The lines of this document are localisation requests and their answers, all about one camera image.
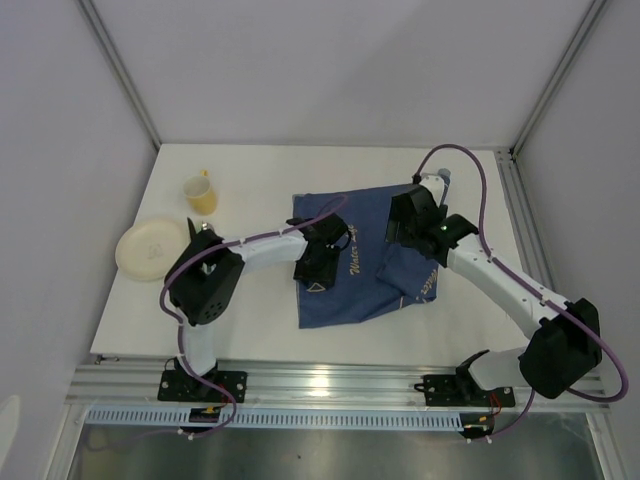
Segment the blue fish-pattern cloth placemat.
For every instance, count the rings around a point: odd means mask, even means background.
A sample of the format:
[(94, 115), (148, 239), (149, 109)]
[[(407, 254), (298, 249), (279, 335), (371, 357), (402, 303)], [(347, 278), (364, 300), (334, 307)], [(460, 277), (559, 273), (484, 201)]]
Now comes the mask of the blue fish-pattern cloth placemat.
[(392, 185), (344, 194), (347, 203), (338, 215), (351, 242), (339, 256), (332, 288), (297, 287), (301, 329), (359, 324), (436, 300), (438, 263), (385, 241), (391, 199), (409, 190), (408, 185)]

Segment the cream round plate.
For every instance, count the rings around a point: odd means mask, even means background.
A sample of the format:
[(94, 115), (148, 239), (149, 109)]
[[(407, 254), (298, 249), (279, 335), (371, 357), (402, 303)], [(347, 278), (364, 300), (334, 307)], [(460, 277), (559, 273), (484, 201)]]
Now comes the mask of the cream round plate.
[(169, 217), (136, 222), (117, 243), (115, 261), (121, 274), (136, 281), (162, 279), (187, 245), (187, 227)]

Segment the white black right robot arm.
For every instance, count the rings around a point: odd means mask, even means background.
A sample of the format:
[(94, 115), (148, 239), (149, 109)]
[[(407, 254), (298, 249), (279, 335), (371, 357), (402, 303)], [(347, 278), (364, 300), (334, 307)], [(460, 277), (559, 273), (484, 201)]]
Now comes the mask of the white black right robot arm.
[(555, 399), (601, 362), (595, 306), (585, 299), (570, 302), (508, 267), (473, 223), (448, 215), (426, 187), (393, 196), (386, 239), (470, 282), (528, 341), (523, 348), (479, 352), (459, 365), (455, 391), (463, 402), (478, 404), (491, 390), (516, 386)]

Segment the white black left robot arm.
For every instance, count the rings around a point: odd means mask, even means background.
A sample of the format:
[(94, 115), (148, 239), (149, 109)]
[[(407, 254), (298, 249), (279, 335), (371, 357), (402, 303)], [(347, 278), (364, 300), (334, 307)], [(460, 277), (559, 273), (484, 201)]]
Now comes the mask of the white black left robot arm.
[(192, 400), (203, 401), (216, 386), (213, 323), (231, 303), (241, 276), (293, 262), (296, 282), (328, 290), (351, 234), (335, 213), (292, 218), (279, 230), (231, 241), (211, 229), (190, 234), (190, 243), (164, 279), (159, 304), (178, 322), (178, 360), (185, 370), (180, 388)]

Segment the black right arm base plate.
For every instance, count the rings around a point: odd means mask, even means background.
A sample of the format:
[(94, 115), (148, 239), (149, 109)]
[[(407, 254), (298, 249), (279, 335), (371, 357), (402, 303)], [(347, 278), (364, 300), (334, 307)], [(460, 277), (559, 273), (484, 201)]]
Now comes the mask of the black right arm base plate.
[(506, 407), (516, 405), (511, 387), (483, 390), (470, 378), (455, 374), (424, 375), (413, 385), (428, 407)]

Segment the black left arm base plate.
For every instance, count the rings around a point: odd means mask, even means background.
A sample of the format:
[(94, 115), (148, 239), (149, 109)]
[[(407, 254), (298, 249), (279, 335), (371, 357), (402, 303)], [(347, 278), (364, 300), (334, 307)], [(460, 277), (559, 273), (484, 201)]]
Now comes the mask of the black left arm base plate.
[[(205, 379), (226, 390), (237, 403), (243, 403), (247, 391), (248, 373), (245, 371), (213, 371)], [(162, 373), (157, 400), (182, 403), (230, 403), (229, 397), (194, 379), (181, 369)]]

